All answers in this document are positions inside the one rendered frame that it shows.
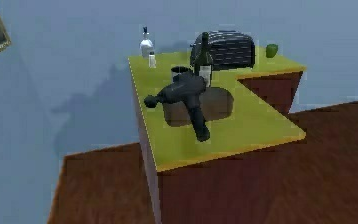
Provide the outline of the brown sink basin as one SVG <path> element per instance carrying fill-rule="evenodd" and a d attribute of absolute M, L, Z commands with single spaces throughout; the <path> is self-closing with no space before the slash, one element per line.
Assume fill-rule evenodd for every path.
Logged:
<path fill-rule="evenodd" d="M 210 87 L 201 96 L 201 110 L 206 121 L 220 120 L 231 115 L 234 98 L 221 87 Z M 164 118 L 171 127 L 190 125 L 191 120 L 183 102 L 163 105 Z"/>

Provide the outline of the black cup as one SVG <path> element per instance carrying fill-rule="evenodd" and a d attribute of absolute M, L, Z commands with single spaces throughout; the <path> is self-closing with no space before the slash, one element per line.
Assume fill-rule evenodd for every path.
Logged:
<path fill-rule="evenodd" d="M 171 68 L 173 83 L 186 82 L 193 78 L 193 71 L 189 67 L 175 66 Z"/>

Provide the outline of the dark green wine bottle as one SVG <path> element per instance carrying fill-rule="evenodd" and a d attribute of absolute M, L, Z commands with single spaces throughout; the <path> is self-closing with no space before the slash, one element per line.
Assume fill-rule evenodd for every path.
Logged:
<path fill-rule="evenodd" d="M 194 72 L 201 76 L 207 87 L 211 86 L 213 59 L 209 53 L 209 33 L 203 32 L 201 37 L 201 47 L 194 60 Z"/>

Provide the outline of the brown cabinet with green worktop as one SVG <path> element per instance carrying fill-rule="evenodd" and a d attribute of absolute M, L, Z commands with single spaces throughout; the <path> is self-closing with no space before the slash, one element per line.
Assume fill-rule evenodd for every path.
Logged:
<path fill-rule="evenodd" d="M 191 124 L 171 127 L 144 105 L 188 62 L 157 59 L 129 59 L 154 224 L 358 224 L 358 101 L 289 113 L 304 68 L 284 57 L 218 72 L 232 113 L 199 142 Z"/>

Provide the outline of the green apple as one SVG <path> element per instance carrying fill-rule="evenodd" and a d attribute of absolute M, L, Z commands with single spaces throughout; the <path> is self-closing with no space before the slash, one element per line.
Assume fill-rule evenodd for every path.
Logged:
<path fill-rule="evenodd" d="M 278 53 L 278 45 L 277 44 L 268 44 L 266 46 L 266 57 L 267 58 L 274 58 Z"/>

